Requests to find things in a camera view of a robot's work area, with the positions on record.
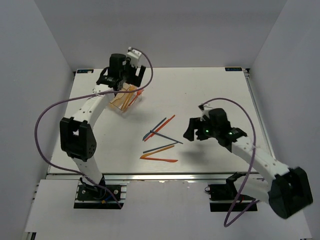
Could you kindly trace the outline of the red plastic fork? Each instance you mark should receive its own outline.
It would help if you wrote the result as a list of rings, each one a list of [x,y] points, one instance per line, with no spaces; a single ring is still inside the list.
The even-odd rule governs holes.
[[[142,94],[143,91],[144,91],[143,89],[137,91],[136,94],[134,95],[133,99],[127,105],[127,107],[130,107],[132,104],[134,104],[134,102],[138,99],[138,97]]]

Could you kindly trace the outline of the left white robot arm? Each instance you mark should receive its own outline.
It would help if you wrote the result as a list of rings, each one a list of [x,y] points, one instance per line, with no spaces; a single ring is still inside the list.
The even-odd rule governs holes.
[[[97,141],[93,127],[107,104],[123,89],[124,84],[140,87],[146,70],[139,66],[142,53],[129,49],[126,54],[113,53],[109,66],[105,67],[83,106],[71,117],[64,117],[59,123],[60,145],[63,152],[70,157],[85,177],[89,186],[88,193],[99,200],[105,196],[106,187],[101,184],[103,174],[98,169],[94,158]]]

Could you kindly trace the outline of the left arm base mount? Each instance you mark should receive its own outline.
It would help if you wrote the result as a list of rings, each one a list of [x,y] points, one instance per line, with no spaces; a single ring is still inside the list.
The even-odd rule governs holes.
[[[124,205],[127,193],[126,184],[105,184],[121,207]],[[119,210],[120,207],[114,200],[112,195],[95,185],[89,185],[80,178],[75,194],[75,200],[73,204],[74,209],[97,209],[97,210]]]

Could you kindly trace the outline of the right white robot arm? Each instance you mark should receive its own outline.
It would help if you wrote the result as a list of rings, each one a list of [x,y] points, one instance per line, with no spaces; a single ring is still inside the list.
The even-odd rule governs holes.
[[[201,117],[190,118],[183,137],[190,142],[214,138],[263,177],[261,181],[245,174],[233,174],[226,180],[225,192],[229,198],[236,200],[244,193],[267,203],[282,219],[288,219],[313,203],[307,173],[301,167],[289,167],[256,147],[243,130],[231,126],[222,108],[203,110]]]

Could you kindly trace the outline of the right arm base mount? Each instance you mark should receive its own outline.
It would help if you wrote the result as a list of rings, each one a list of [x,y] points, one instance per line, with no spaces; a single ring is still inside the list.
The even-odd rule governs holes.
[[[244,172],[236,172],[225,180],[225,183],[212,183],[204,188],[209,195],[209,207],[211,213],[227,213],[237,195],[234,181],[244,177]],[[252,197],[241,194],[235,203],[232,212],[243,211],[253,200]]]

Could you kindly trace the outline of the orange plastic fork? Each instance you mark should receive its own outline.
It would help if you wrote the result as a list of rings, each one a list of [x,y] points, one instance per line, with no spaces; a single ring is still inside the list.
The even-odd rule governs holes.
[[[125,110],[127,109],[127,107],[128,107],[128,105],[129,105],[130,100],[131,100],[131,98],[132,98],[133,95],[134,95],[133,92],[130,92],[130,93],[126,93],[126,94],[125,94],[125,99],[124,99],[124,102],[123,102],[123,104],[122,104],[122,106],[121,106],[121,110],[122,110],[122,111],[125,111]]]

